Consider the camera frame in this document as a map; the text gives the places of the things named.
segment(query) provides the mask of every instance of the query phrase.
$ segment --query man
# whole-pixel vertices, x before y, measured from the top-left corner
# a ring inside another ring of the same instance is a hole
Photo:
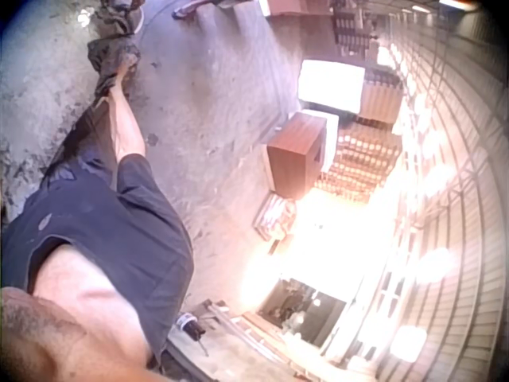
[[[2,237],[1,363],[11,380],[164,380],[147,368],[161,361],[192,275],[188,233],[122,92],[139,52],[121,37],[92,42],[89,58],[107,103],[80,118],[69,135],[80,144],[66,139]],[[116,190],[99,136],[112,142]]]

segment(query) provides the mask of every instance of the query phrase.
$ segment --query man's leg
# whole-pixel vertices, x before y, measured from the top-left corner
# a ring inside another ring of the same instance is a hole
[[[122,62],[115,85],[110,88],[108,103],[110,104],[111,140],[115,150],[117,163],[128,154],[140,154],[145,157],[145,141],[136,122],[136,118],[122,91],[122,80],[135,64],[135,57]]]

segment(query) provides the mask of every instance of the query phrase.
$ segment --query bright light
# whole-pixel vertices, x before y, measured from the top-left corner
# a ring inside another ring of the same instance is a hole
[[[417,94],[414,102],[414,112],[417,115],[421,115],[426,106],[426,94]]]
[[[428,131],[424,138],[424,142],[422,143],[422,156],[424,159],[431,159],[437,152],[438,147],[440,147],[443,140],[443,134],[436,130]]]
[[[454,268],[453,255],[447,248],[437,248],[419,260],[417,281],[420,284],[438,283]]]
[[[340,62],[304,60],[298,82],[298,97],[358,114],[365,70]]]
[[[269,295],[281,276],[281,263],[277,256],[256,255],[251,259],[242,281],[242,303],[247,310],[258,307]]]
[[[439,165],[433,167],[425,179],[425,194],[427,197],[432,197],[446,186],[447,182],[453,177],[454,170],[450,166]]]
[[[404,76],[408,75],[408,66],[406,66],[406,60],[403,60],[400,67],[401,73],[403,73]]]
[[[421,115],[419,115],[419,120],[417,122],[417,130],[424,133],[426,130],[428,130],[430,122],[431,122],[431,109],[425,108]]]
[[[408,86],[410,96],[413,96],[417,90],[417,82],[415,82],[414,77],[411,74],[409,74],[406,78],[406,86]]]
[[[444,4],[445,6],[451,6],[452,8],[457,8],[459,10],[475,10],[477,9],[477,4],[471,2],[459,2],[457,0],[440,0],[439,3]]]
[[[428,14],[430,12],[430,10],[422,8],[421,6],[412,6],[412,9],[416,10],[417,12],[424,12],[425,14]]]
[[[376,63],[378,65],[385,65],[393,69],[396,69],[396,63],[394,62],[392,56],[390,55],[389,49],[383,46],[379,48],[379,54],[376,57]]]
[[[78,14],[78,22],[82,28],[90,24],[90,16],[91,12],[89,10],[81,10],[80,14]]]
[[[398,62],[398,64],[401,64],[401,53],[398,51],[398,48],[396,48],[396,53],[394,54],[394,57],[396,57],[396,61]]]
[[[423,328],[402,326],[392,341],[390,352],[406,362],[415,362],[427,337],[428,334]]]

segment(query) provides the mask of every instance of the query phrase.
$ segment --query worn shoe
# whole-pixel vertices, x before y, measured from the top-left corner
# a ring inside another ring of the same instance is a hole
[[[95,87],[95,103],[107,96],[110,88],[115,85],[121,64],[126,64],[130,68],[122,79],[122,85],[128,84],[140,57],[140,51],[130,37],[115,36],[88,43],[88,59],[99,73]]]

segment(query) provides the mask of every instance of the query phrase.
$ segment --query bare skin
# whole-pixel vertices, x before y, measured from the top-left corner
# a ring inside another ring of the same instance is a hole
[[[145,156],[122,92],[130,64],[110,90],[111,133],[119,162]],[[33,295],[2,288],[2,371],[20,381],[167,380],[146,370],[150,348],[134,308],[74,247],[59,246],[39,270]]]

